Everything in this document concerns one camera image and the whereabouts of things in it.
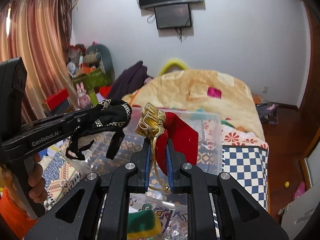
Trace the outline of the person's left hand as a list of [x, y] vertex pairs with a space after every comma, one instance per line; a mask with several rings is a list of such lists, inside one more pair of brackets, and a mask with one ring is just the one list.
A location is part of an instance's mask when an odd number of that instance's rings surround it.
[[[39, 153], [36, 153], [34, 155], [34, 168], [29, 174], [28, 183], [31, 186], [31, 190], [29, 191], [29, 197], [35, 202], [35, 203], [43, 203], [47, 199], [47, 191], [45, 190], [45, 184], [46, 181], [42, 177], [43, 174], [43, 168], [39, 164], [41, 161], [41, 157]], [[25, 209], [22, 201], [19, 199], [19, 197], [16, 195], [15, 190], [13, 188], [12, 180], [13, 175], [12, 172], [7, 169], [3, 168], [1, 170], [1, 177], [5, 184], [5, 188], [7, 189], [9, 196], [11, 200], [14, 202], [16, 206], [18, 206], [21, 209]]]

